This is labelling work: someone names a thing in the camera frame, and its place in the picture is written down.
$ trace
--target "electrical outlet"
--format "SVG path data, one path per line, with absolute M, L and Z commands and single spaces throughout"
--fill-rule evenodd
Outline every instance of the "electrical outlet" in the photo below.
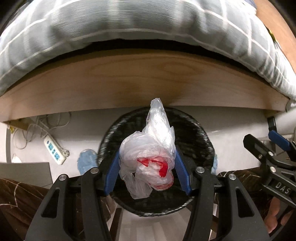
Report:
M 51 137 L 46 136 L 44 138 L 44 144 L 56 163 L 62 165 L 66 160 L 66 157 L 63 156 L 61 150 L 57 147 L 56 142 Z

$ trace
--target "cable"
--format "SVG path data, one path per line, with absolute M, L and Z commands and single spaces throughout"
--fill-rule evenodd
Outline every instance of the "cable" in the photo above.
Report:
M 69 114 L 69 120 L 68 120 L 68 122 L 67 122 L 66 124 L 64 124 L 64 125 L 59 126 L 58 124 L 60 123 L 60 119 L 61 119 L 61 113 L 59 113 L 59 117 L 58 117 L 57 124 L 56 124 L 56 126 L 53 126 L 53 127 L 51 127 L 51 126 L 49 125 L 49 123 L 48 123 L 48 117 L 49 117 L 50 115 L 46 115 L 45 117 L 37 116 L 35 123 L 31 123 L 31 124 L 29 124 L 26 134 L 25 134 L 25 131 L 22 130 L 22 135 L 23 135 L 23 137 L 24 137 L 24 139 L 25 139 L 25 146 L 24 146 L 24 147 L 18 147 L 18 146 L 17 146 L 17 143 L 16 143 L 16 141 L 15 141 L 15 135 L 16 135 L 16 133 L 17 133 L 20 129 L 16 129 L 15 132 L 14 132 L 14 134 L 13 134 L 13 137 L 12 137 L 12 143 L 13 143 L 13 145 L 14 145 L 17 149 L 19 149 L 19 150 L 23 150 L 23 149 L 25 149 L 25 148 L 27 147 L 27 144 L 33 140 L 33 137 L 34 137 L 34 135 L 35 135 L 35 132 L 36 132 L 36 128 L 37 128 L 37 127 L 41 130 L 41 133 L 40 133 L 40 137 L 41 137 L 41 138 L 45 138 L 45 137 L 48 135 L 51 139 L 54 140 L 54 138 L 51 136 L 51 134 L 49 133 L 49 131 L 50 131 L 50 130 L 53 130 L 53 129 L 56 129 L 56 128 L 60 128 L 60 127 L 65 127 L 65 126 L 67 126 L 67 125 L 70 123 L 70 121 L 71 121 L 71 117 L 72 117 L 70 112 L 68 112 L 68 114 Z M 28 137 L 29 129 L 30 129 L 32 126 L 34 127 L 34 129 L 33 129 L 33 131 L 32 131 L 32 135 L 31 135 L 30 137 Z M 57 142 L 55 142 L 55 144 L 56 144 L 58 147 L 60 147 L 61 150 L 64 150 L 64 148 L 62 148 Z

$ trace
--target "blue gripper pad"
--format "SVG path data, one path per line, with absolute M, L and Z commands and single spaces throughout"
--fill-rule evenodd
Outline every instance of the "blue gripper pad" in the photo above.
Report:
M 270 131 L 268 133 L 268 137 L 273 143 L 277 144 L 283 151 L 290 151 L 291 150 L 290 142 L 287 139 L 285 139 L 284 137 L 282 137 L 276 131 L 274 131 L 274 130 Z
M 192 191 L 190 187 L 190 175 L 187 172 L 187 169 L 178 151 L 176 151 L 175 169 L 176 169 L 182 190 L 186 192 L 187 195 L 189 195 Z
M 119 166 L 119 151 L 118 151 L 114 156 L 114 159 L 112 160 L 112 163 L 106 174 L 105 187 L 104 187 L 105 195 L 109 195 L 109 193 L 113 191 L 113 188 L 119 173 L 119 169 L 120 169 L 120 166 Z

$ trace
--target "black trash can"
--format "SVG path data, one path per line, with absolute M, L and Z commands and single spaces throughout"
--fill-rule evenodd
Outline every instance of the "black trash can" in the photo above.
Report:
M 149 109 L 144 107 L 131 111 L 113 123 L 101 142 L 98 165 L 104 158 L 111 158 L 126 137 L 135 131 L 142 131 L 146 126 Z M 170 126 L 175 130 L 175 144 L 180 147 L 183 155 L 193 158 L 198 166 L 211 170 L 215 151 L 204 129 L 192 116 L 180 110 L 165 107 L 165 112 Z M 139 216 L 153 217 L 174 213 L 188 205 L 193 198 L 182 191 L 175 169 L 172 172 L 174 184 L 164 191 L 153 189 L 148 198 L 133 199 L 119 175 L 110 195 L 121 207 Z

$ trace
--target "white power strip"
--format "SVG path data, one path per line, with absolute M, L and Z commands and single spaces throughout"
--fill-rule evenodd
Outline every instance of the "white power strip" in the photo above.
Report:
M 49 151 L 52 158 L 58 163 L 59 165 L 62 165 L 63 162 L 66 160 L 66 157 L 69 156 L 69 152 L 65 150 L 61 150 L 55 140 L 53 140 L 48 135 L 44 138 L 44 144 Z

